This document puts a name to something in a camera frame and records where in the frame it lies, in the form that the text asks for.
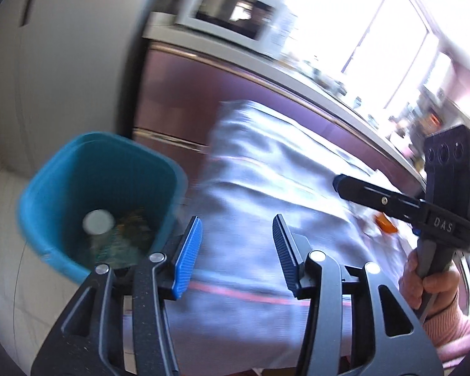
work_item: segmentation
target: white round object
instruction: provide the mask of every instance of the white round object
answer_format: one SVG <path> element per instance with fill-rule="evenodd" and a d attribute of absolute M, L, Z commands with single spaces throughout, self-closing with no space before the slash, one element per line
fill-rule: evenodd
<path fill-rule="evenodd" d="M 381 267 L 378 266 L 375 262 L 366 263 L 365 269 L 369 271 L 371 274 L 381 273 Z"/>
<path fill-rule="evenodd" d="M 320 250 L 314 250 L 310 252 L 310 258 L 313 261 L 319 263 L 319 262 L 323 262 L 326 259 L 326 255 Z"/>
<path fill-rule="evenodd" d="M 113 229 L 113 226 L 115 226 L 115 219 L 104 209 L 87 213 L 82 221 L 82 227 L 89 235 L 102 235 Z"/>

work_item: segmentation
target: handheld camera device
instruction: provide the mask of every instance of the handheld camera device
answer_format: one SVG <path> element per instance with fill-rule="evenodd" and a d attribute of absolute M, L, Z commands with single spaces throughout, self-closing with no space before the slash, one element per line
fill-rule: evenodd
<path fill-rule="evenodd" d="M 425 201 L 470 222 L 470 129 L 460 125 L 425 139 Z M 446 233 L 457 228 L 451 218 L 432 216 L 431 224 Z M 418 239 L 416 273 L 424 278 L 446 270 L 456 248 L 439 241 L 439 235 L 422 231 Z M 424 293 L 416 315 L 425 320 L 436 295 Z"/>
<path fill-rule="evenodd" d="M 460 125 L 427 137 L 425 157 L 424 201 L 346 175 L 333 183 L 343 199 L 412 224 L 420 278 L 446 270 L 457 250 L 470 253 L 470 129 Z M 435 298 L 422 296 L 415 312 L 421 322 Z"/>

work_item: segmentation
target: silver pivot screw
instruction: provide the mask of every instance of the silver pivot screw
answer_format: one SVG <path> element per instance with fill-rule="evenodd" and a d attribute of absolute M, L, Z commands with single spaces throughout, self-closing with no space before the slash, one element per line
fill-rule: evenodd
<path fill-rule="evenodd" d="M 314 250 L 310 252 L 310 258 L 316 263 L 323 262 L 326 259 L 326 255 L 320 250 Z"/>
<path fill-rule="evenodd" d="M 152 263 L 160 263 L 161 261 L 163 261 L 165 259 L 165 256 L 163 253 L 152 253 L 149 257 L 149 260 L 152 262 Z"/>
<path fill-rule="evenodd" d="M 381 273 L 381 267 L 378 266 L 375 262 L 366 263 L 365 269 L 369 271 L 371 274 Z"/>
<path fill-rule="evenodd" d="M 98 267 L 96 267 L 97 274 L 106 274 L 109 271 L 110 271 L 110 268 L 108 267 L 107 264 L 100 264 Z"/>

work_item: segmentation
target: floor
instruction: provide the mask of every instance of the floor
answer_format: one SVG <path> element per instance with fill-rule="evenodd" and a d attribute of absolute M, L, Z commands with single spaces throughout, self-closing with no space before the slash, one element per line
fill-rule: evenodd
<path fill-rule="evenodd" d="M 0 171 L 0 343 L 29 375 L 51 326 L 78 286 L 25 244 L 16 204 L 28 181 Z"/>

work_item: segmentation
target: teal plastic bin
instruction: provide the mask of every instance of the teal plastic bin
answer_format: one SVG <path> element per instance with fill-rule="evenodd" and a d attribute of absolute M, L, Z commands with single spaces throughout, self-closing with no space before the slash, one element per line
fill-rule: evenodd
<path fill-rule="evenodd" d="M 80 284 L 93 269 L 82 228 L 87 213 L 106 209 L 119 218 L 144 209 L 156 232 L 150 252 L 160 251 L 186 187 L 186 175 L 171 159 L 114 134 L 84 134 L 31 180 L 19 200 L 19 225 L 42 260 Z"/>

